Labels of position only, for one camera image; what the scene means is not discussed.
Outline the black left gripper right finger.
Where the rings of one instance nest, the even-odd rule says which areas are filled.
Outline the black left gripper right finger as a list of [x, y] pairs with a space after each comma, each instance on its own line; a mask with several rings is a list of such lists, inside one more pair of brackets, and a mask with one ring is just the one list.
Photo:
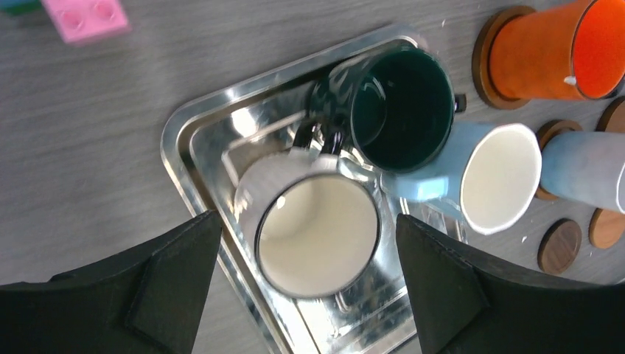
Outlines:
[[624, 285], [544, 274], [410, 215], [396, 242], [424, 353], [622, 353]]

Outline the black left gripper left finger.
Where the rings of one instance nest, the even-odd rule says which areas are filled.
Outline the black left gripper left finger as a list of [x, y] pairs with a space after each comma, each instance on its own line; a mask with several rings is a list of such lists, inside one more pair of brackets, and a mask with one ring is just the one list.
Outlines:
[[1, 287], [3, 353], [190, 353], [221, 222], [204, 212], [46, 282]]

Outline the dark walnut coaster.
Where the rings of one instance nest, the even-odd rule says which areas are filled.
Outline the dark walnut coaster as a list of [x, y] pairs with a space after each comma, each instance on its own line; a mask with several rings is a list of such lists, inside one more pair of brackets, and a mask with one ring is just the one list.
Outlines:
[[558, 275], [570, 268], [582, 244], [582, 230], [571, 219], [562, 218], [544, 234], [538, 252], [537, 264], [541, 271]]

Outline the light blue mug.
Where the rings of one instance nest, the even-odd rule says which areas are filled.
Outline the light blue mug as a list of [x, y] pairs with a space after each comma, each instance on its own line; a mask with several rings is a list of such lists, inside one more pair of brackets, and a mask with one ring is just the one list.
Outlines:
[[527, 125], [456, 121], [434, 160], [412, 173], [383, 173], [380, 187], [493, 235], [525, 214], [541, 170], [537, 138]]

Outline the light wooden coaster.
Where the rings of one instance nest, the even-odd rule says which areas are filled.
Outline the light wooden coaster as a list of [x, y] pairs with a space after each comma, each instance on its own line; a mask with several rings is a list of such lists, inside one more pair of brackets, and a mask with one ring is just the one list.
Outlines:
[[624, 233], [624, 214], [608, 209], [596, 209], [590, 220], [588, 237], [599, 249], [614, 246]]

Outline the white mug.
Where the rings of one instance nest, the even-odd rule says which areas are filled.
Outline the white mug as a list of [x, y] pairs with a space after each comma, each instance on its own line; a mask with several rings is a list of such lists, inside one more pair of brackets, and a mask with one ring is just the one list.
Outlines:
[[339, 158], [294, 148], [254, 162], [234, 211], [262, 276], [296, 298], [339, 292], [363, 272], [380, 238], [366, 188], [339, 172]]

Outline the small white cup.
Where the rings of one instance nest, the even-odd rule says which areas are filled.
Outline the small white cup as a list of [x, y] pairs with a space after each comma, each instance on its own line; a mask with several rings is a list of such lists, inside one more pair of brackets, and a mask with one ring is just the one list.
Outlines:
[[569, 131], [542, 151], [540, 186], [592, 207], [624, 213], [624, 135]]

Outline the orange translucent cup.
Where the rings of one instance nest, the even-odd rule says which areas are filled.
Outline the orange translucent cup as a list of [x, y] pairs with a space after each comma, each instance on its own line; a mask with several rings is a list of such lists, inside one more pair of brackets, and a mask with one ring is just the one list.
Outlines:
[[489, 53], [495, 90], [517, 100], [599, 100], [624, 77], [624, 2], [572, 1], [517, 15]]

